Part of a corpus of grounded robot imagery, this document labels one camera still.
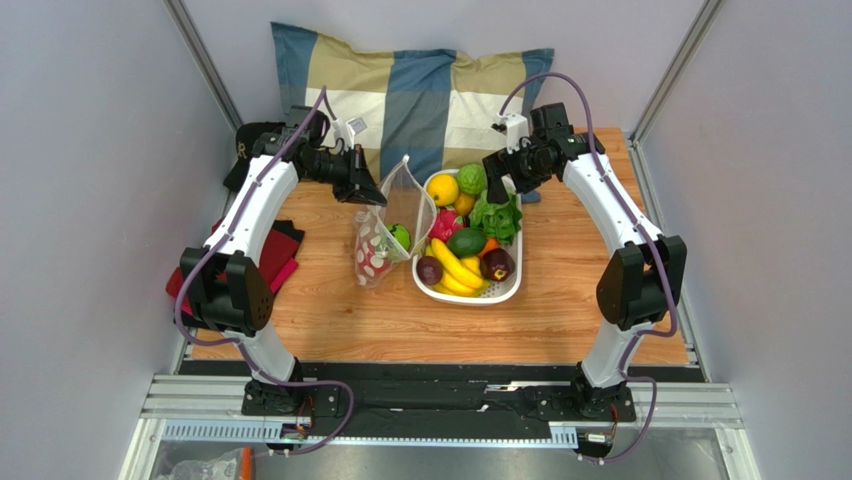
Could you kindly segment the green bumpy fruit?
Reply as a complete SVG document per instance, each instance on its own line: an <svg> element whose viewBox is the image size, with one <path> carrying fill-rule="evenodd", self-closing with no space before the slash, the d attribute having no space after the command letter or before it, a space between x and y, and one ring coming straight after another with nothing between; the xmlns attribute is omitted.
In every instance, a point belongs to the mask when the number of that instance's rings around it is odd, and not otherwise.
<svg viewBox="0 0 852 480"><path fill-rule="evenodd" d="M456 173L456 181L462 193L478 196L487 189L486 170L481 163L471 163L461 167Z"/></svg>

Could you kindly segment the green leafy lettuce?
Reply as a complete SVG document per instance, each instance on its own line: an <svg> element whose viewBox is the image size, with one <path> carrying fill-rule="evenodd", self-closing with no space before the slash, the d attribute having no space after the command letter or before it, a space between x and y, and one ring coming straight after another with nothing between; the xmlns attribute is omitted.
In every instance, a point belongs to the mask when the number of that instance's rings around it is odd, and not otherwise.
<svg viewBox="0 0 852 480"><path fill-rule="evenodd" d="M513 244L521 231L523 214L517 205L517 196L510 194L502 204L487 200L486 191L480 193L473 210L468 215L470 227L481 230L487 237L503 244Z"/></svg>

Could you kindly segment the clear dotted zip bag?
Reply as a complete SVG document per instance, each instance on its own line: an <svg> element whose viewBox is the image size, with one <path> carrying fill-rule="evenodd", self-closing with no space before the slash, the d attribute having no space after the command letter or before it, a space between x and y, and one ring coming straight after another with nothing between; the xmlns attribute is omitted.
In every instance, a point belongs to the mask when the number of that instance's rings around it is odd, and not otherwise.
<svg viewBox="0 0 852 480"><path fill-rule="evenodd" d="M354 260L356 283L374 288L397 265L425 247L437 218L437 207L409 168L404 155L379 183L387 204L367 206L355 213Z"/></svg>

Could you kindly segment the small green watermelon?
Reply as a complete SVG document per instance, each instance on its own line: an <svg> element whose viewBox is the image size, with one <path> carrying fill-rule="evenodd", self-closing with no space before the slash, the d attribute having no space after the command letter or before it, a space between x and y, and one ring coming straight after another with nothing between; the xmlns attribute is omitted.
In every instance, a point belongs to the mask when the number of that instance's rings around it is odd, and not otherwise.
<svg viewBox="0 0 852 480"><path fill-rule="evenodd" d="M387 229L389 234L397 241L401 248L408 252L412 245L409 230L401 223L388 224Z"/></svg>

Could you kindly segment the yellow lemon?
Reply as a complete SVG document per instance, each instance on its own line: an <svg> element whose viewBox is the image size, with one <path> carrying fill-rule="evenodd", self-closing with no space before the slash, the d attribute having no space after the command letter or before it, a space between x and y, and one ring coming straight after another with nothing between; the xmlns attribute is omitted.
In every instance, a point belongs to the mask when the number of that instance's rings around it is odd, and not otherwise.
<svg viewBox="0 0 852 480"><path fill-rule="evenodd" d="M460 188L456 177L442 173L433 176L426 186L426 191L436 207L447 207L456 202Z"/></svg>

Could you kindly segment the red apple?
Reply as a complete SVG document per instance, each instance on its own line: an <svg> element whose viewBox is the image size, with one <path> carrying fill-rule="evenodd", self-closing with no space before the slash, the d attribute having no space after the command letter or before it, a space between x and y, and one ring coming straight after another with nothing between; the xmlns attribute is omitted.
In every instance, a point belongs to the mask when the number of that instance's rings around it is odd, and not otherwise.
<svg viewBox="0 0 852 480"><path fill-rule="evenodd" d="M380 280L393 266L392 262L382 252L376 253L370 248L367 250L358 249L355 261L356 277L362 284Z"/></svg>

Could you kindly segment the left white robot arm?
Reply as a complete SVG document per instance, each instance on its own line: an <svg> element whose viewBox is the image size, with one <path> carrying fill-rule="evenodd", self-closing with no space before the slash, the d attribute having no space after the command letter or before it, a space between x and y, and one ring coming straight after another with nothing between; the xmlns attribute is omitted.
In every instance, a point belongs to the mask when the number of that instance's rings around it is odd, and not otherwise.
<svg viewBox="0 0 852 480"><path fill-rule="evenodd" d="M249 151L246 178L204 245L184 250L175 321L188 307L198 329L222 334L252 370L254 399L296 404L309 388L301 365L270 323L274 294L260 272L263 246L283 202L308 180L330 186L341 203L385 206L356 137L359 117L330 119L318 107L294 106L287 120L263 131Z"/></svg>

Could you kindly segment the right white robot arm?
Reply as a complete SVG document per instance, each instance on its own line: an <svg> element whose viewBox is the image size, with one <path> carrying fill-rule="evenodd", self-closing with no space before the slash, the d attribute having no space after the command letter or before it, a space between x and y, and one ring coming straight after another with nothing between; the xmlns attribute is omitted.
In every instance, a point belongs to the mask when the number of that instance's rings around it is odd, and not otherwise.
<svg viewBox="0 0 852 480"><path fill-rule="evenodd" d="M657 335L655 324L676 313L686 245L641 212L603 145L592 132L574 130L563 104L536 108L529 117L499 113L492 127L505 146L483 160L489 201L507 201L505 177L519 193L556 178L581 201L602 236L610 254L596 287L603 320L574 387L588 402L612 396L628 381L627 367L642 338Z"/></svg>

